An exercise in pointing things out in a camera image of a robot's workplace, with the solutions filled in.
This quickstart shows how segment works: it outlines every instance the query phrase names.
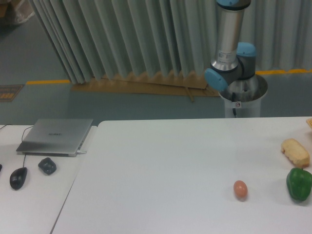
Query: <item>laptop logo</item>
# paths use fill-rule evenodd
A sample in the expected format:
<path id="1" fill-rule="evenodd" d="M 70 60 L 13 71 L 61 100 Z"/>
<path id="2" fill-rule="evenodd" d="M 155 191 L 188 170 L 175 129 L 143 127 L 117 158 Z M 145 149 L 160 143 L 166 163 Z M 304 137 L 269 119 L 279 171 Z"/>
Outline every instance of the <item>laptop logo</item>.
<path id="1" fill-rule="evenodd" d="M 61 136 L 63 135 L 62 133 L 49 133 L 49 136 Z"/>

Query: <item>laptop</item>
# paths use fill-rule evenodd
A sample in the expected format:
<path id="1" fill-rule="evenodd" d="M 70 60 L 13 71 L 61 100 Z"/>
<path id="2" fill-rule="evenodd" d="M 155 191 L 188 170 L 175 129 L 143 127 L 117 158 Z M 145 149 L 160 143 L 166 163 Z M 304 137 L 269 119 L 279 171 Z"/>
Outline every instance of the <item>laptop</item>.
<path id="1" fill-rule="evenodd" d="M 16 149 L 18 154 L 76 156 L 92 119 L 39 119 Z"/>

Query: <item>bread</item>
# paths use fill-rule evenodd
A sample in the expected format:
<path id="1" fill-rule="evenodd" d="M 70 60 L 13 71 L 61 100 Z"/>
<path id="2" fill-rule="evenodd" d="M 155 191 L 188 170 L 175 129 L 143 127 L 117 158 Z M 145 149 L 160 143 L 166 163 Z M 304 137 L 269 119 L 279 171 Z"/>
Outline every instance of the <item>bread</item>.
<path id="1" fill-rule="evenodd" d="M 310 163 L 310 155 L 308 151 L 295 139 L 287 139 L 282 143 L 282 153 L 285 154 L 289 160 L 296 167 L 307 167 Z"/>
<path id="2" fill-rule="evenodd" d="M 312 118 L 307 119 L 307 124 L 312 128 Z"/>

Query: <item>food item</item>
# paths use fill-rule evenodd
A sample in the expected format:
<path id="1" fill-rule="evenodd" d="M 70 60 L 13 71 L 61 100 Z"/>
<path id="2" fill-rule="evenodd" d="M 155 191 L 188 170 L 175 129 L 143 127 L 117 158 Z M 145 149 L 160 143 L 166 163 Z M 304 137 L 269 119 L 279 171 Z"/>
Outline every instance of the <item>food item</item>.
<path id="1" fill-rule="evenodd" d="M 307 119 L 307 124 L 312 128 L 312 118 Z"/>
<path id="2" fill-rule="evenodd" d="M 310 163 L 308 151 L 295 139 L 287 139 L 282 143 L 282 153 L 285 154 L 296 167 L 307 167 Z"/>
<path id="3" fill-rule="evenodd" d="M 243 181 L 238 180 L 234 183 L 234 193 L 238 198 L 244 198 L 247 192 L 247 185 Z"/>
<path id="4" fill-rule="evenodd" d="M 308 198 L 312 188 L 312 175 L 302 168 L 292 168 L 286 178 L 290 196 L 294 200 L 304 201 Z"/>

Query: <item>yellow floor line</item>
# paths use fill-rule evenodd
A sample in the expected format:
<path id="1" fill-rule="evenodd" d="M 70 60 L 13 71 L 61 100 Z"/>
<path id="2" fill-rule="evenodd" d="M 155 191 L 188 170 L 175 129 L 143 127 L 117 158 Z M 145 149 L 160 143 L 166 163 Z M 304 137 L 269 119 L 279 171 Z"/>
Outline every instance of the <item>yellow floor line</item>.
<path id="1" fill-rule="evenodd" d="M 28 81 L 26 84 L 64 84 L 70 83 L 68 79 L 56 79 L 56 80 L 36 80 Z"/>
<path id="2" fill-rule="evenodd" d="M 284 70 L 270 70 L 270 71 L 256 71 L 255 73 L 257 75 L 275 75 L 275 74 L 293 74 L 293 73 L 311 73 L 311 70 L 305 70 L 305 69 L 292 69 L 289 71 Z"/>
<path id="3" fill-rule="evenodd" d="M 289 71 L 284 70 L 270 70 L 270 71 L 256 71 L 257 75 L 276 75 L 276 74 L 294 74 L 294 73 L 312 73 L 311 70 L 305 69 L 292 69 Z M 26 84 L 68 84 L 70 81 L 68 79 L 57 79 L 57 80 L 36 80 L 36 81 L 28 81 Z"/>

